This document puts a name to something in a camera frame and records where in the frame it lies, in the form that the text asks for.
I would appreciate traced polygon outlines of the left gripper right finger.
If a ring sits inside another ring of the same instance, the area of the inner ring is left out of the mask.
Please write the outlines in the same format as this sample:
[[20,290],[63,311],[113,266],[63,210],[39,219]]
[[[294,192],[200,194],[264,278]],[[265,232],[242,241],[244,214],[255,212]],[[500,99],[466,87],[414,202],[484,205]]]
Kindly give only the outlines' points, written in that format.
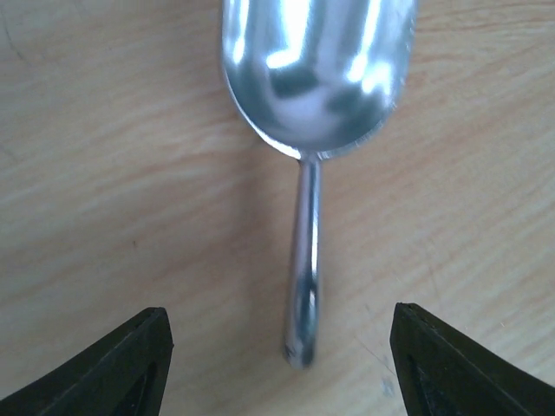
[[553,415],[554,387],[416,303],[398,302],[389,338],[408,415]]

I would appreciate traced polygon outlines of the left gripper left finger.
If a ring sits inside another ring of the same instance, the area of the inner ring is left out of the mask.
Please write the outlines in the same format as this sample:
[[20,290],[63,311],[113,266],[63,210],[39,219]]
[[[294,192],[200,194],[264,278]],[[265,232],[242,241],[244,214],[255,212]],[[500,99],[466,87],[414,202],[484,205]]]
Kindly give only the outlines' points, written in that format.
[[167,311],[147,308],[1,400],[2,415],[158,415],[173,351]]

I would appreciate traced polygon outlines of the metal scoop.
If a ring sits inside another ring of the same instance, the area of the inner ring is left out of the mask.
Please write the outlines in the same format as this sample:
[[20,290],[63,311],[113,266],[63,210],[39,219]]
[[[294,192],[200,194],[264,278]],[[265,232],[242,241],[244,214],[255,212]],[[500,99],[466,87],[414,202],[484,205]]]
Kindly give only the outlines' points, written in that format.
[[416,1],[224,1],[220,65],[232,100],[299,164],[283,351],[310,367],[320,316],[323,162],[386,123],[405,86]]

